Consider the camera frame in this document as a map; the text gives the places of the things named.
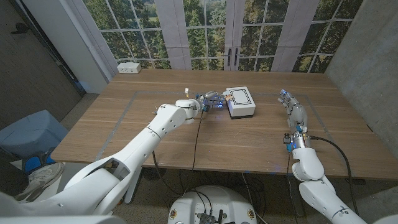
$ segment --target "concrete wall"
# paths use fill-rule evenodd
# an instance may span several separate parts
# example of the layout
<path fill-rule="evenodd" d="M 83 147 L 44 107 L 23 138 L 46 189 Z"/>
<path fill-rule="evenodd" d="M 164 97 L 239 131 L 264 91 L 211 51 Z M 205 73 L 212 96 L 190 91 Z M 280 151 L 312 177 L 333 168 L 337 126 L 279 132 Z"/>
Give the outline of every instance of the concrete wall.
<path fill-rule="evenodd" d="M 397 12 L 396 0 L 364 0 L 325 72 L 396 158 Z"/>
<path fill-rule="evenodd" d="M 101 93 L 107 83 L 59 0 L 24 0 L 45 34 L 88 93 Z"/>

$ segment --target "power strip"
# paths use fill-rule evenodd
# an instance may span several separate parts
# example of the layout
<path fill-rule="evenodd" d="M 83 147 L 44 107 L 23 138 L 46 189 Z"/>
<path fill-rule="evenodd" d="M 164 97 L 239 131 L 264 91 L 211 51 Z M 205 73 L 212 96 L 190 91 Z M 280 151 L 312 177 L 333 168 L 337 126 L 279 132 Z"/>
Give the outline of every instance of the power strip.
<path fill-rule="evenodd" d="M 120 63 L 118 65 L 118 70 L 120 73 L 138 74 L 139 71 L 141 71 L 141 65 L 140 63 L 134 62 Z"/>

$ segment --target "wooden table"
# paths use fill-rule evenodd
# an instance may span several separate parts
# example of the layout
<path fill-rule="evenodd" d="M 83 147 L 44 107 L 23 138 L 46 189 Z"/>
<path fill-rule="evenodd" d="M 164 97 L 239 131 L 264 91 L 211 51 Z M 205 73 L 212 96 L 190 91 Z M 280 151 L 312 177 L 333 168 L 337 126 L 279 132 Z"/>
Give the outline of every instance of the wooden table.
<path fill-rule="evenodd" d="M 246 86 L 256 104 L 253 118 L 230 119 L 226 108 L 205 113 L 197 143 L 195 169 L 284 174 L 288 153 L 287 115 L 277 98 L 291 92 L 308 113 L 309 134 L 332 139 L 342 148 L 353 175 L 398 179 L 398 161 L 385 148 L 336 86 L 323 74 L 201 70 L 146 70 L 118 74 L 52 154 L 62 162 L 93 162 L 121 150 L 154 117 L 155 107 L 184 99 L 183 91 L 206 93 Z M 159 166 L 191 169 L 199 116 L 168 134 L 155 150 Z M 346 177 L 336 149 L 312 141 L 325 174 Z M 153 166 L 152 157 L 145 166 Z"/>

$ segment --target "window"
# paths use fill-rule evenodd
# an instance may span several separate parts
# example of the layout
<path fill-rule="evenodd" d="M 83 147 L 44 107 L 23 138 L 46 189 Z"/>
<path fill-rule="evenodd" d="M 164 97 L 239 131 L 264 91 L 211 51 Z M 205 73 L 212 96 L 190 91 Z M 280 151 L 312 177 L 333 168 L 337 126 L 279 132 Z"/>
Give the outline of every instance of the window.
<path fill-rule="evenodd" d="M 192 69 L 224 70 L 226 0 L 183 0 Z"/>
<path fill-rule="evenodd" d="M 288 5 L 289 0 L 246 0 L 239 70 L 271 70 Z"/>
<path fill-rule="evenodd" d="M 321 0 L 293 72 L 325 72 L 363 0 Z"/>
<path fill-rule="evenodd" d="M 171 68 L 154 0 L 83 0 L 118 63 Z"/>

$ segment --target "door handle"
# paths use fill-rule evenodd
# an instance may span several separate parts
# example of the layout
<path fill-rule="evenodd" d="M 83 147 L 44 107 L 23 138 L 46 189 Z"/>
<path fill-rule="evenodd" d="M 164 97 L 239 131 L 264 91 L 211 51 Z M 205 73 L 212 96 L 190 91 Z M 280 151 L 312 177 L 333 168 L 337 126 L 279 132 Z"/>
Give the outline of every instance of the door handle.
<path fill-rule="evenodd" d="M 238 54 L 238 48 L 235 49 L 235 63 L 234 65 L 236 66 L 236 62 L 238 61 L 238 56 L 244 56 L 242 54 Z"/>
<path fill-rule="evenodd" d="M 228 49 L 228 55 L 222 55 L 224 57 L 228 56 L 228 66 L 231 65 L 231 49 Z"/>
<path fill-rule="evenodd" d="M 15 28 L 17 31 L 12 31 L 11 34 L 25 34 L 29 30 L 29 27 L 21 22 L 17 22 Z"/>

